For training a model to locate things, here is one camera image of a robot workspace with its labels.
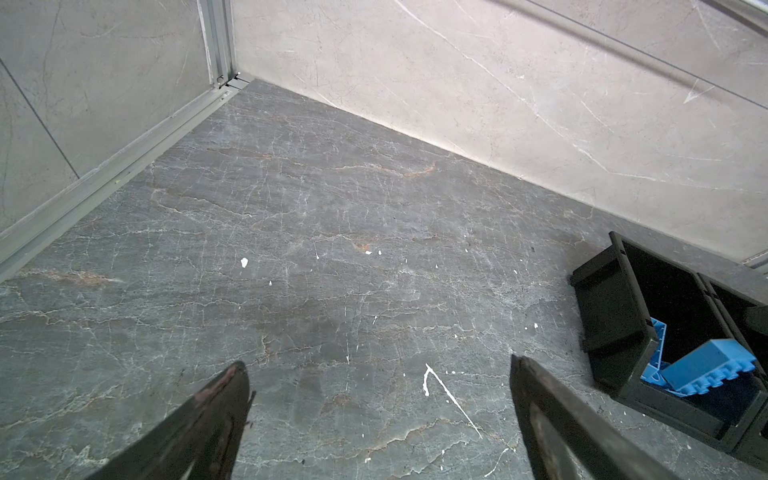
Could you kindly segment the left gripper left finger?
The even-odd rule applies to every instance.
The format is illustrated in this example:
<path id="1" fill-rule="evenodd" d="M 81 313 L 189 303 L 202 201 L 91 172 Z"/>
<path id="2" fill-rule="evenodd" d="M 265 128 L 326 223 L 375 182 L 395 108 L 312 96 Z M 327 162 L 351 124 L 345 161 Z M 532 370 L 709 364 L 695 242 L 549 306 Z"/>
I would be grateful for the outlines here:
<path id="1" fill-rule="evenodd" d="M 235 361 L 91 479 L 229 479 L 255 392 Z"/>

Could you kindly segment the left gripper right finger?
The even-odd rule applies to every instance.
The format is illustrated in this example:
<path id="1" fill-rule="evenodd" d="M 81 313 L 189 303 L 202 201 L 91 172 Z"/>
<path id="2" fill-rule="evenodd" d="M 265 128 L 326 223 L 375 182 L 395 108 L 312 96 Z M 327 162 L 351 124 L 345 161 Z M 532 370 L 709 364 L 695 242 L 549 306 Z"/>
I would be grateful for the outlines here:
<path id="1" fill-rule="evenodd" d="M 511 356 L 510 390 L 536 479 L 675 479 L 535 360 Z"/>

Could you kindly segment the blue lego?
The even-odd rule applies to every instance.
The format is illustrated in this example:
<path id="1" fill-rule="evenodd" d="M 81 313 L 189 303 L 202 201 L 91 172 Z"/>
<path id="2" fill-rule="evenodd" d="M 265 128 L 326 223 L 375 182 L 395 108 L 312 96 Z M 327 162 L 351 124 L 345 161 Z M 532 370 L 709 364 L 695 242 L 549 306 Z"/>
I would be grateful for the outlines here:
<path id="1" fill-rule="evenodd" d="M 676 362 L 663 367 L 662 386 L 687 397 L 704 395 L 756 368 L 756 357 L 737 340 L 709 340 Z"/>
<path id="2" fill-rule="evenodd" d="M 669 384 L 661 374 L 662 367 L 664 366 L 662 355 L 666 335 L 666 324 L 652 318 L 651 325 L 657 336 L 657 346 L 641 375 L 641 380 L 648 384 L 667 388 Z"/>

